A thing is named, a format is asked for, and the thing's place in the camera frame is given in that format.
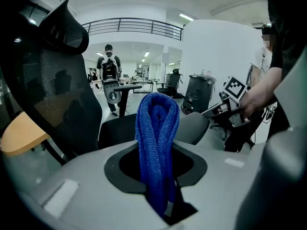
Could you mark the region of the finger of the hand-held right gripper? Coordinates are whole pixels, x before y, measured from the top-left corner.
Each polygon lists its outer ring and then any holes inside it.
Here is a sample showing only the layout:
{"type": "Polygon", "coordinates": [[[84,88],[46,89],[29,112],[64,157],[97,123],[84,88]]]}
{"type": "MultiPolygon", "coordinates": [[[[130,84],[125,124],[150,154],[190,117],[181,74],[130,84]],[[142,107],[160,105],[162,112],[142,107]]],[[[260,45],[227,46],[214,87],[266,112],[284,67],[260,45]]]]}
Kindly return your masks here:
{"type": "Polygon", "coordinates": [[[223,113],[229,113],[231,111],[231,107],[229,104],[220,103],[213,106],[212,116],[221,115],[223,113]]]}
{"type": "Polygon", "coordinates": [[[215,117],[223,112],[227,111],[227,104],[224,102],[219,102],[206,111],[202,112],[205,117],[215,117]]]}

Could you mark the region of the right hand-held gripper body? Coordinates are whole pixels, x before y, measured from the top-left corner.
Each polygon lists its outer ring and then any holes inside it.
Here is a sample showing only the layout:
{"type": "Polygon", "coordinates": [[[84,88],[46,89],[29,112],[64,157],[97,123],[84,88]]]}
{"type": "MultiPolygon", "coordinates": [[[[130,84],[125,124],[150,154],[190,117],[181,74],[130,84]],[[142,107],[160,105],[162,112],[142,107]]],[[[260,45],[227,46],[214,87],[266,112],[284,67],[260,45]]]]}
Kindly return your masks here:
{"type": "Polygon", "coordinates": [[[231,111],[227,113],[233,126],[243,126],[246,121],[240,110],[239,102],[247,90],[247,85],[234,76],[230,76],[220,92],[221,101],[229,104],[231,111]]]}

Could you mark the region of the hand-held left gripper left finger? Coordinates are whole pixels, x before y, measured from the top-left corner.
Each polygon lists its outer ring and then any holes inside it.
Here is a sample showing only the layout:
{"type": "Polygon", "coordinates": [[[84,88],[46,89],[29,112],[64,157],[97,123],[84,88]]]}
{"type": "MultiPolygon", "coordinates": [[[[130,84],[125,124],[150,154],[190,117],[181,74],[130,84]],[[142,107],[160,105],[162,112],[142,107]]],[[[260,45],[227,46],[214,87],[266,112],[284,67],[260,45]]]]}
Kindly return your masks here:
{"type": "Polygon", "coordinates": [[[32,192],[18,192],[39,220],[56,230],[162,230],[167,224],[145,197],[118,190],[104,166],[136,141],[86,153],[63,165],[32,192]]]}

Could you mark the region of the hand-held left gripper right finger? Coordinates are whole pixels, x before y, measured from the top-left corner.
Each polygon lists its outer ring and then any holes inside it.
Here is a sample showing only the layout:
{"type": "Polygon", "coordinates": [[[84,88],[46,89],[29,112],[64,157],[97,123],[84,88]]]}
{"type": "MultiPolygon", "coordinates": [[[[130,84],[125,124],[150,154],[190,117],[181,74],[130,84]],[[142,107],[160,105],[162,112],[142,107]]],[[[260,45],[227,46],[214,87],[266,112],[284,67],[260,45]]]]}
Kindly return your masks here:
{"type": "Polygon", "coordinates": [[[234,230],[240,206],[259,170],[264,145],[255,145],[246,155],[175,144],[203,157],[208,169],[194,186],[182,188],[184,200],[198,212],[172,230],[234,230]]]}

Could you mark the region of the blue cloth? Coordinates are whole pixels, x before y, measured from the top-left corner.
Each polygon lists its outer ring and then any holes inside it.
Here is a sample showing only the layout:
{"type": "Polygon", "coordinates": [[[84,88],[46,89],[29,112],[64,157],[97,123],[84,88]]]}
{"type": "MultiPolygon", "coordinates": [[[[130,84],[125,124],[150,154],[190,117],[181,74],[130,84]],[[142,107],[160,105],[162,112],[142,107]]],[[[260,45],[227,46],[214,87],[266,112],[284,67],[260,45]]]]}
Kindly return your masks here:
{"type": "Polygon", "coordinates": [[[171,211],[176,199],[172,145],[179,126],[179,106],[169,96],[154,92],[140,102],[136,114],[140,182],[146,199],[160,217],[171,211]]]}

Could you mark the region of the person's right forearm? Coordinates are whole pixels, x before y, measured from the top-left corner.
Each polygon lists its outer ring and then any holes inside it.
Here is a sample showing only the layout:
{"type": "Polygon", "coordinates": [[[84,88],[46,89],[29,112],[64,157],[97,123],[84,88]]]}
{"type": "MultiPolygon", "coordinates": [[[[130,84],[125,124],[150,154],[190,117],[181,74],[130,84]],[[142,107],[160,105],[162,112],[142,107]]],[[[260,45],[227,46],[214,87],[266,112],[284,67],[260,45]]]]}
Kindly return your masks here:
{"type": "Polygon", "coordinates": [[[251,106],[254,111],[271,105],[276,97],[275,89],[282,81],[282,69],[270,68],[263,79],[257,83],[248,93],[251,100],[251,106]]]}

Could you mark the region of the person's right hand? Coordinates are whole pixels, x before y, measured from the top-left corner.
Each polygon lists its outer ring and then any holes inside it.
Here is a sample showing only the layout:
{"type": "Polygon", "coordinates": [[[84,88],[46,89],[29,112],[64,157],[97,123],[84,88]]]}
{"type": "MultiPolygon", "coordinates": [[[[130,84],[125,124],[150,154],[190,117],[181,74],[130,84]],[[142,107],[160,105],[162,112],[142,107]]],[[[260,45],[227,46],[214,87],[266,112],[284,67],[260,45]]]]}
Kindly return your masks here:
{"type": "Polygon", "coordinates": [[[247,92],[243,95],[239,105],[244,118],[247,118],[256,110],[257,99],[253,94],[247,92]]]}

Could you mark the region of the person's black clothing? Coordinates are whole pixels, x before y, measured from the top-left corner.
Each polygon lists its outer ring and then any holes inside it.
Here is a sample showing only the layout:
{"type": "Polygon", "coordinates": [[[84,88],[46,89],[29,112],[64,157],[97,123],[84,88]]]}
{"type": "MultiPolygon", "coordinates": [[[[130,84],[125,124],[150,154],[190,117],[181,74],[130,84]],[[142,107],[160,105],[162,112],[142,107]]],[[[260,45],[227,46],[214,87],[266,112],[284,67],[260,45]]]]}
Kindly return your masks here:
{"type": "MultiPolygon", "coordinates": [[[[282,69],[282,81],[291,71],[307,46],[307,29],[298,20],[307,11],[307,0],[267,0],[271,24],[276,29],[276,45],[272,52],[270,68],[282,69]]],[[[254,111],[247,127],[233,130],[224,143],[224,151],[238,152],[262,122],[264,108],[254,111]]]]}

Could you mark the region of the round wooden table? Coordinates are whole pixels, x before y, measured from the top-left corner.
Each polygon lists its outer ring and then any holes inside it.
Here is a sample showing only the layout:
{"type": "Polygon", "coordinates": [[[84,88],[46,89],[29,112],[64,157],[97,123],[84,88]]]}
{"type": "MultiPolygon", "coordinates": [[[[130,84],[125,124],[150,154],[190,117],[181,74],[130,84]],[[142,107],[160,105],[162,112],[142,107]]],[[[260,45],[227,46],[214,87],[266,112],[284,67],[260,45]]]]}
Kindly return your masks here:
{"type": "Polygon", "coordinates": [[[48,138],[50,136],[22,112],[5,129],[1,138],[1,151],[7,156],[20,155],[48,138]]]}

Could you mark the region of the black mesh office chair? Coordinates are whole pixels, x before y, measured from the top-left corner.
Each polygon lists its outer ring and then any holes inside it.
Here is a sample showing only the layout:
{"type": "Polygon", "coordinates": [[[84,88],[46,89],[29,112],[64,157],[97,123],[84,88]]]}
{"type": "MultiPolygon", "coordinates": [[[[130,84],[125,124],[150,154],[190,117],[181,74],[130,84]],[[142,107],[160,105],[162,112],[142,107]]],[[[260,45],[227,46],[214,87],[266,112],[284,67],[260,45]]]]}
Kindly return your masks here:
{"type": "Polygon", "coordinates": [[[89,35],[68,10],[68,1],[40,25],[21,14],[5,33],[5,81],[23,111],[68,157],[106,156],[107,167],[139,167],[136,115],[102,122],[102,108],[86,77],[83,52],[89,35]]]}

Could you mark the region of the black balcony railing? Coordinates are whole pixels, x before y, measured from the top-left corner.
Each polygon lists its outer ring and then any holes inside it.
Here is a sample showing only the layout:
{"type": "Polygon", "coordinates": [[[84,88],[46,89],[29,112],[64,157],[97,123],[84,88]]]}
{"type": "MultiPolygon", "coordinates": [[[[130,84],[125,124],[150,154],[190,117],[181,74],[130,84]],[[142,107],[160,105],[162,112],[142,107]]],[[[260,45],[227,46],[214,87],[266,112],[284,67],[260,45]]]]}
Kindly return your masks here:
{"type": "Polygon", "coordinates": [[[178,41],[183,39],[183,28],[162,21],[119,17],[96,20],[82,24],[89,35],[115,32],[136,32],[161,35],[178,41]]]}

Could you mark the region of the black frame bench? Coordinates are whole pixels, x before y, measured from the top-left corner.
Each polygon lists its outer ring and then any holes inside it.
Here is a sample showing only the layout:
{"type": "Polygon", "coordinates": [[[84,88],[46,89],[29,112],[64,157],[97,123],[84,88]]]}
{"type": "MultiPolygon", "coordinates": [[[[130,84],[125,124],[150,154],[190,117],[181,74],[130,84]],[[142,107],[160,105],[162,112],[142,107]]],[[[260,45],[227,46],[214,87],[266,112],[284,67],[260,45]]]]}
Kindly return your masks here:
{"type": "Polygon", "coordinates": [[[139,89],[134,89],[133,93],[152,93],[154,90],[154,85],[158,84],[158,80],[141,80],[141,79],[136,79],[133,80],[132,82],[133,85],[141,85],[141,88],[139,89]],[[145,85],[150,85],[150,88],[148,90],[144,89],[145,85]]]}

